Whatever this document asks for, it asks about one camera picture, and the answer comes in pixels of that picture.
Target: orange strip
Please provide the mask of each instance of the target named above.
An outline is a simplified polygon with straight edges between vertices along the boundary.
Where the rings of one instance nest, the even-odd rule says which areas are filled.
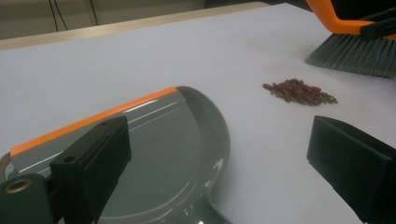
[[[30,140],[28,142],[25,142],[25,143],[22,143],[20,145],[17,145],[15,147],[13,147],[10,150],[11,157],[16,156],[16,155],[18,155],[18,154],[20,154],[22,152],[25,152],[25,151],[33,148],[33,147],[40,146],[40,145],[42,145],[42,144],[44,144],[44,143],[46,143],[46,142],[48,142],[50,140],[53,140],[53,139],[55,139],[57,137],[63,136],[65,134],[67,134],[67,133],[71,133],[71,132],[73,132],[73,131],[75,131],[77,129],[80,129],[82,127],[85,127],[87,125],[93,124],[93,123],[95,123],[98,120],[108,118],[109,116],[118,114],[118,113],[120,113],[122,111],[125,111],[125,110],[127,110],[129,108],[135,107],[137,105],[142,105],[143,103],[146,103],[148,101],[160,98],[161,96],[170,94],[170,93],[175,92],[175,91],[177,91],[177,89],[174,88],[174,87],[171,87],[171,88],[168,88],[168,89],[165,89],[165,90],[162,90],[162,91],[157,91],[157,92],[154,92],[154,93],[152,93],[150,95],[144,96],[144,97],[142,97],[140,99],[133,100],[133,101],[131,101],[129,103],[126,103],[124,105],[116,106],[114,108],[108,109],[108,110],[106,110],[104,112],[101,112],[99,114],[93,115],[93,116],[88,117],[88,118],[83,119],[83,120],[80,120],[80,121],[78,121],[76,123],[73,123],[73,124],[70,124],[68,126],[62,127],[61,129],[58,129],[58,130],[53,131],[51,133],[44,134],[44,135],[42,135],[40,137],[37,137],[37,138],[35,138],[33,140]]]
[[[360,35],[361,27],[372,24],[372,21],[343,21],[335,14],[332,0],[306,0],[312,11],[317,15],[323,25],[334,34]],[[387,36],[396,40],[396,35]]]

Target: gray bristles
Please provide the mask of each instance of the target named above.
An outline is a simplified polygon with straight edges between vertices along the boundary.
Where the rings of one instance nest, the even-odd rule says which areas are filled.
[[[396,78],[396,41],[362,41],[359,35],[331,35],[305,62],[361,75]]]

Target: black wire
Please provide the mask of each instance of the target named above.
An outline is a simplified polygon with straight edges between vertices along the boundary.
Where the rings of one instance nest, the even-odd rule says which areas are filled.
[[[66,22],[64,22],[64,17],[62,16],[61,11],[58,8],[58,3],[56,2],[56,0],[53,0],[53,2],[55,3],[56,10],[58,10],[58,13],[59,13],[59,16],[61,17],[62,22],[64,23],[64,29],[68,30],[67,26],[66,26]]]
[[[56,22],[56,17],[55,17],[55,13],[53,12],[53,8],[52,8],[52,3],[49,0],[49,6],[50,6],[50,10],[52,12],[52,17],[53,17],[53,21],[55,21],[55,27],[56,27],[56,32],[58,32],[58,23]]]

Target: white table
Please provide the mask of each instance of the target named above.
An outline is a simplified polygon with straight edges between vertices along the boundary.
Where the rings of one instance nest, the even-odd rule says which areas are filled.
[[[340,119],[396,147],[396,82],[305,64],[328,35],[312,13],[278,5],[10,47],[0,51],[0,152],[151,92],[190,86],[214,101],[230,129],[231,160],[214,195],[228,219],[361,223],[305,158],[312,121]],[[339,104],[287,104],[262,88],[292,77]]]

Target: broom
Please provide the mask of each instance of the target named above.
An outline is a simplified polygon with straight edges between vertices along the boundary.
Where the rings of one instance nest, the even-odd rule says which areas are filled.
[[[396,1],[352,1],[306,0],[333,34],[305,62],[355,74],[396,78]],[[361,16],[373,11],[379,12]]]

